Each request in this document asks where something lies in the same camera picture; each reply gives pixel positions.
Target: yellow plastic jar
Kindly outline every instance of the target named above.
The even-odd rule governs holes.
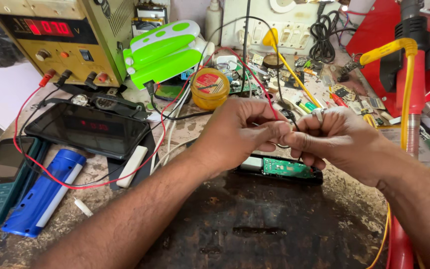
[[[190,88],[194,103],[206,110],[214,110],[221,106],[230,93],[228,78],[213,68],[198,71]]]

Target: power switch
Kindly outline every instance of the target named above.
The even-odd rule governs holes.
[[[82,58],[87,62],[94,62],[94,59],[92,58],[91,53],[86,49],[80,49]]]

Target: forearm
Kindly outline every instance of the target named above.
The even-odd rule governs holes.
[[[60,240],[34,268],[132,268],[208,178],[184,152]]]
[[[430,169],[412,159],[398,162],[399,176],[380,182],[380,190],[413,245],[430,268]]]

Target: hand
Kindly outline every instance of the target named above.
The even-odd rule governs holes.
[[[376,187],[384,177],[402,170],[400,163],[412,159],[361,117],[345,107],[325,110],[323,125],[312,115],[297,121],[300,132],[290,132],[280,143],[291,147],[293,158],[324,169],[328,160],[361,183]]]
[[[291,131],[288,120],[276,113],[278,121],[266,101],[229,98],[215,110],[187,153],[214,177],[237,167],[256,149],[274,151],[276,146],[268,141],[278,142]]]

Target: phone screen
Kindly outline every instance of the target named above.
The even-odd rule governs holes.
[[[22,148],[25,152],[29,150],[33,142],[33,138],[21,139]],[[23,163],[22,154],[14,144],[3,140],[0,143],[0,184],[14,182]]]

